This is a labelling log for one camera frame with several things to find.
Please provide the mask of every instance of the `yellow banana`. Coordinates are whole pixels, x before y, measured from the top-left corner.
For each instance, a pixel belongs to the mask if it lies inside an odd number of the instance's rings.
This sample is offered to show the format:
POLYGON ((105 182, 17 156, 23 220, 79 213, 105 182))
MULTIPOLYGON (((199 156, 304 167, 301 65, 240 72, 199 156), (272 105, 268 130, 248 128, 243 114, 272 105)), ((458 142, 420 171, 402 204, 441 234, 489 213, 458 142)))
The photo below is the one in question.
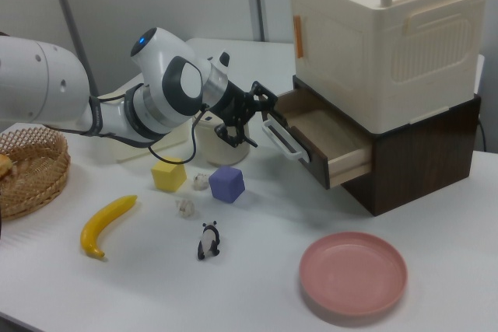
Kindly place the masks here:
POLYGON ((97 258, 102 258, 104 256, 104 252, 100 250, 96 243, 99 234, 107 225, 109 225, 109 223, 130 210, 136 200, 137 196, 135 195, 123 196, 95 213, 81 231, 80 242, 86 254, 97 258))

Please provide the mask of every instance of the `purple cube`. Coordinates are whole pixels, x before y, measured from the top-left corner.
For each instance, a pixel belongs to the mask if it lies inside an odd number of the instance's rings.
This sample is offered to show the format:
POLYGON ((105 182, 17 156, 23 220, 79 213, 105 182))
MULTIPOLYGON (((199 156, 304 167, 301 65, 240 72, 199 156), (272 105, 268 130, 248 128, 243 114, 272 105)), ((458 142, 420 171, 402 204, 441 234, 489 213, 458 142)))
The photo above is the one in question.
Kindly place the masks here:
POLYGON ((245 191, 242 172, 230 166, 221 166, 209 177, 212 196, 228 203, 234 202, 245 191))

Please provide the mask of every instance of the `small white figurine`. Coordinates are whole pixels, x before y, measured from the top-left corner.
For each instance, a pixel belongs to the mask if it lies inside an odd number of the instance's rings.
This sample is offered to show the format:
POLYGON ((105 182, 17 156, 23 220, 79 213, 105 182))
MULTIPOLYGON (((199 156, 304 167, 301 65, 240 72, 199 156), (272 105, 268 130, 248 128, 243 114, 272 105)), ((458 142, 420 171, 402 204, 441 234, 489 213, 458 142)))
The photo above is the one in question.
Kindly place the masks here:
POLYGON ((209 187, 209 175, 197 174, 194 177, 194 189, 205 190, 207 187, 209 187))
POLYGON ((188 218, 195 213, 194 203, 190 200, 177 200, 177 208, 183 218, 188 218))
POLYGON ((207 225, 202 223, 202 227, 204 227, 204 231, 202 231, 202 238, 197 248, 197 258, 199 260, 203 260, 209 254, 213 256, 219 254, 219 232, 216 228, 216 221, 207 225))

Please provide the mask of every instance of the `panda toy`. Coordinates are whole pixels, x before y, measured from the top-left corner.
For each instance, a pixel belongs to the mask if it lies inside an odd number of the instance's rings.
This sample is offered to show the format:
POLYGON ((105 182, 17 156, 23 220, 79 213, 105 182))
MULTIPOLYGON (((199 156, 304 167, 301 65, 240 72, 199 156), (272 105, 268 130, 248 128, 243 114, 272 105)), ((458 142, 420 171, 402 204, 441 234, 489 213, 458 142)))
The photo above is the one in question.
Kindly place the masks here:
POLYGON ((209 252, 211 252, 213 256, 219 254, 219 232, 216 228, 216 221, 208 223, 207 225, 203 223, 202 227, 204 227, 204 231, 202 232, 202 238, 201 241, 199 241, 197 249, 197 258, 199 260, 203 260, 209 252))

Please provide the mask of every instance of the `wicker basket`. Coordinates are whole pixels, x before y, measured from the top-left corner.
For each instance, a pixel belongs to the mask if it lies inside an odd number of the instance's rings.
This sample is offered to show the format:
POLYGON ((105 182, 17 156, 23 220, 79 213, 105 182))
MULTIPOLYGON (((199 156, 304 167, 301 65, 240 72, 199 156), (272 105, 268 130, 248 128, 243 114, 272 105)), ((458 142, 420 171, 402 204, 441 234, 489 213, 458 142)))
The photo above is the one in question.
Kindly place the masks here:
POLYGON ((36 211, 62 192, 70 157, 60 132, 26 128, 1 134, 0 153, 14 164, 10 174, 0 180, 2 220, 36 211))

